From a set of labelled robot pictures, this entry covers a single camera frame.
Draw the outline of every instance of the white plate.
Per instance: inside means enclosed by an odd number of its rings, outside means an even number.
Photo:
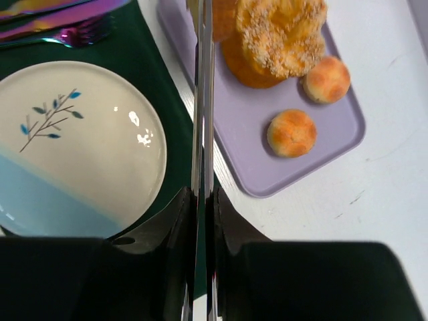
[[[110,237],[156,198],[167,165],[150,102],[104,68],[50,62],[0,82],[0,225]]]

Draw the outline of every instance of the baked bread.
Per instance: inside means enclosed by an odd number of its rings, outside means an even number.
[[[267,141],[280,157],[299,157],[307,154],[316,142],[314,121],[303,111],[285,110],[269,125]]]
[[[350,87],[348,68],[338,58],[324,57],[302,80],[309,98],[321,104],[342,99]]]
[[[272,77],[267,70],[255,71],[243,55],[242,35],[238,32],[221,42],[220,46],[227,67],[243,85],[264,89],[273,87],[285,79]]]
[[[235,31],[236,5],[238,0],[213,0],[213,41],[227,39]],[[198,30],[199,0],[186,0],[190,10],[195,33]]]
[[[253,88],[274,86],[289,77],[304,76],[325,54],[320,29],[326,21],[324,0],[239,0],[235,39],[223,55],[238,80]],[[255,72],[243,81],[248,64]]]

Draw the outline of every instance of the purple tray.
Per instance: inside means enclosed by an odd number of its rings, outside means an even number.
[[[185,0],[159,0],[158,16],[193,84],[197,39]],[[323,34],[328,53],[337,56],[327,26]],[[328,106],[311,103],[295,78],[270,89],[251,89],[241,85],[229,71],[219,46],[215,54],[216,139],[238,185],[246,193],[269,197],[362,141],[365,123],[352,89],[341,101]],[[307,112],[318,129],[315,147],[299,158],[276,157],[266,141],[270,121],[288,108]]]
[[[417,29],[419,30],[419,37],[425,50],[425,57],[428,59],[428,1],[409,0],[409,4]]]

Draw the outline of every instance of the iridescent fork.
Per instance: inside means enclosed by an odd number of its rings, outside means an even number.
[[[20,40],[0,42],[0,49],[29,45],[40,42],[60,43],[66,47],[85,47],[104,39],[112,32],[112,17],[103,15],[94,17],[74,26],[63,28],[55,33],[39,37],[23,38]]]

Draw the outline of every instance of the white table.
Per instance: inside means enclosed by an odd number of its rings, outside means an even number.
[[[190,115],[193,93],[156,17],[144,18]],[[272,239],[370,240],[400,259],[428,316],[428,65],[406,0],[329,0],[328,24],[366,118],[360,146],[268,199],[215,172],[235,208]],[[195,302],[204,320],[205,297]]]

